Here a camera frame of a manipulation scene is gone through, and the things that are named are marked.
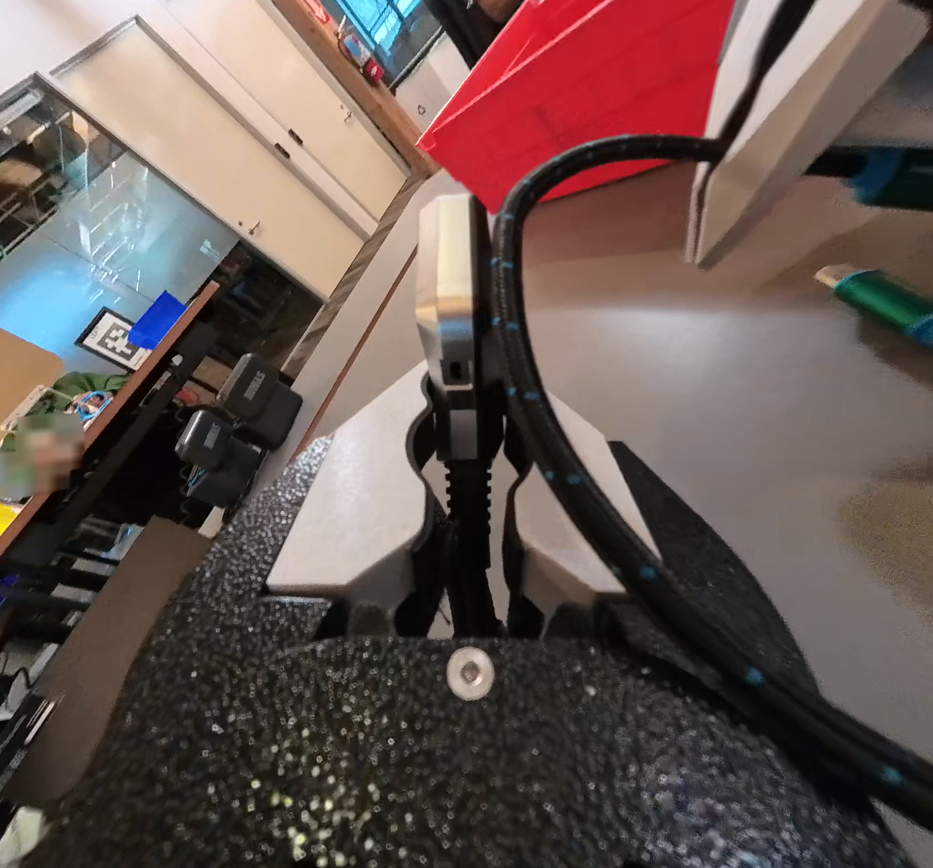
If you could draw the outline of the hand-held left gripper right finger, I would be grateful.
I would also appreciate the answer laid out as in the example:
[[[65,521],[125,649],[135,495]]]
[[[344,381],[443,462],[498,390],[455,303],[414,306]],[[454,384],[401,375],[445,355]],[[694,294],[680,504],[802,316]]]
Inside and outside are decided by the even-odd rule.
[[[548,394],[554,413],[584,466],[636,536],[659,559],[659,549],[622,470],[602,433]],[[507,630],[534,639],[559,605],[589,608],[602,597],[624,597],[622,583],[597,556],[537,466],[519,436],[507,436],[506,455],[522,466],[507,494],[503,561],[509,594]]]

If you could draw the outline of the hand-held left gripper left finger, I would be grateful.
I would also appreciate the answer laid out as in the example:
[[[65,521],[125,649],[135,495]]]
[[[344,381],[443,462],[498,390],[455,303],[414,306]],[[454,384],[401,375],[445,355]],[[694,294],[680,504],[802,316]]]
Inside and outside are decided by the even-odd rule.
[[[434,433],[427,373],[404,375],[338,428],[268,591],[375,604],[393,621],[435,620],[447,514],[423,475]]]

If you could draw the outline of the silver port adapter hub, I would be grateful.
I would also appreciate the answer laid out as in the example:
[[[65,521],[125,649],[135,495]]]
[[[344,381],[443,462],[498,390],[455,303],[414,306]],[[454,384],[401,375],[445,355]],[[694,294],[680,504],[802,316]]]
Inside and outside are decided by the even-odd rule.
[[[504,439],[491,261],[488,216],[478,198],[441,196],[422,209],[415,320],[430,382],[437,460],[446,474],[446,589],[458,637],[495,638],[502,629],[487,576],[492,465]]]

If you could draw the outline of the black power adapter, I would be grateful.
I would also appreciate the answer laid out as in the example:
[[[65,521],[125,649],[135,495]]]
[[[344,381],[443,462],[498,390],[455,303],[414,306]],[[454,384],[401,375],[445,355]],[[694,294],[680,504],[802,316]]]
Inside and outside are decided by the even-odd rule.
[[[245,435],[269,450],[286,441],[302,406],[280,371],[255,352],[237,361],[216,397]]]
[[[174,451],[190,468],[183,484],[186,497],[223,510],[239,506],[266,454],[206,408],[191,415]]]

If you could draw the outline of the large red plastic bin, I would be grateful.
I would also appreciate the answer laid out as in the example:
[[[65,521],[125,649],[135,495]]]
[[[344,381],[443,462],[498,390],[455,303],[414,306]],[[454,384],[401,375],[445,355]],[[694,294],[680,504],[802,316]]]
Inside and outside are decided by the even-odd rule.
[[[736,0],[527,0],[418,141],[491,212],[620,134],[701,136]]]

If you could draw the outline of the wooden edged side table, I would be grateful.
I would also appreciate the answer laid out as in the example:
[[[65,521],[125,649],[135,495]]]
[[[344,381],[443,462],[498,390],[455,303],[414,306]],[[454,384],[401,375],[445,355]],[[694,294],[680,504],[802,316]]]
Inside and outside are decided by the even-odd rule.
[[[219,290],[211,280],[85,433],[86,449],[67,489],[32,497],[1,535],[1,559],[49,563],[92,510],[161,413],[192,380],[216,330],[200,320]]]

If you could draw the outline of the black framed marker tag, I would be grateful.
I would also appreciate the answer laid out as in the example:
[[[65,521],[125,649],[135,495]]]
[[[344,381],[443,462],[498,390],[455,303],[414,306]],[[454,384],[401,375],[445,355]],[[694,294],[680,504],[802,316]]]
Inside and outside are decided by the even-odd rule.
[[[114,365],[120,371],[134,373],[152,350],[135,345],[130,339],[134,325],[122,315],[104,306],[81,331],[74,346]]]

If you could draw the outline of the green cloth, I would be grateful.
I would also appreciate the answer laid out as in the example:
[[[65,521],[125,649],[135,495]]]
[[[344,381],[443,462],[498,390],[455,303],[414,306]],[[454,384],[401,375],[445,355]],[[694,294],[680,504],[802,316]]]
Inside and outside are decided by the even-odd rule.
[[[49,411],[64,412],[75,397],[82,398],[90,392],[107,391],[111,381],[108,374],[69,372],[57,379],[50,388]]]

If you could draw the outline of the black office chair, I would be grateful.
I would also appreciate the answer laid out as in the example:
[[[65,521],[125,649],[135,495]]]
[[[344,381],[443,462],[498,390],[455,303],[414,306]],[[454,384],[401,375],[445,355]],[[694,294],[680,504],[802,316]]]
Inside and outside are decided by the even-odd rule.
[[[424,3],[469,70],[476,67],[503,29],[473,0],[424,0]]]

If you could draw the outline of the cardboard box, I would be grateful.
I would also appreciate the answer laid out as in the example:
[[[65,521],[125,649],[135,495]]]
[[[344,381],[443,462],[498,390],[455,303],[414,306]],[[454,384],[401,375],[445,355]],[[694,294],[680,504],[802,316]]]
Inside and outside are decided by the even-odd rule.
[[[52,385],[64,371],[58,355],[1,329],[2,431],[36,391]]]

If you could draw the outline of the white low cabinet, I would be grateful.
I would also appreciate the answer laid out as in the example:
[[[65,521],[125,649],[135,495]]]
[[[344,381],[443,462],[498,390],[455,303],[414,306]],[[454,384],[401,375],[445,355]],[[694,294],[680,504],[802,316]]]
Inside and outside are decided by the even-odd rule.
[[[467,79],[470,69],[446,33],[440,33],[425,55],[395,89],[400,107],[412,119],[419,139]]]

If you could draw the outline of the white double door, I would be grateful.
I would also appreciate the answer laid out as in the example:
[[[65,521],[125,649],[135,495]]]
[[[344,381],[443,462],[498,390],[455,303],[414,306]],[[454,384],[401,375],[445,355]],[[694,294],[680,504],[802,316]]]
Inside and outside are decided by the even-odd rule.
[[[51,78],[323,300],[409,176],[268,0],[155,0]]]

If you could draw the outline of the red fire extinguisher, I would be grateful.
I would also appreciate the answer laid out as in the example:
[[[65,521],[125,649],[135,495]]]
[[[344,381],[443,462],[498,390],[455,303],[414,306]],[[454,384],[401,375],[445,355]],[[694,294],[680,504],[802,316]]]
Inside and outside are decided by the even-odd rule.
[[[365,80],[373,86],[382,83],[385,71],[374,53],[359,39],[353,31],[342,34],[340,39],[341,50]]]

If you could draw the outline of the wooden post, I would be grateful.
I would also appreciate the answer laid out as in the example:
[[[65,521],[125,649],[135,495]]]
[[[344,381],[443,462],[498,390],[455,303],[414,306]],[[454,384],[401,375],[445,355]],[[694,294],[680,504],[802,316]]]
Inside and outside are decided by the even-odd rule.
[[[300,0],[269,0],[295,30],[300,42],[323,65],[326,72],[346,92],[357,109],[379,130],[407,163],[414,174],[429,178],[439,171],[438,164],[418,145],[412,119],[383,85],[370,85],[355,65],[344,56],[333,18],[320,24]]]

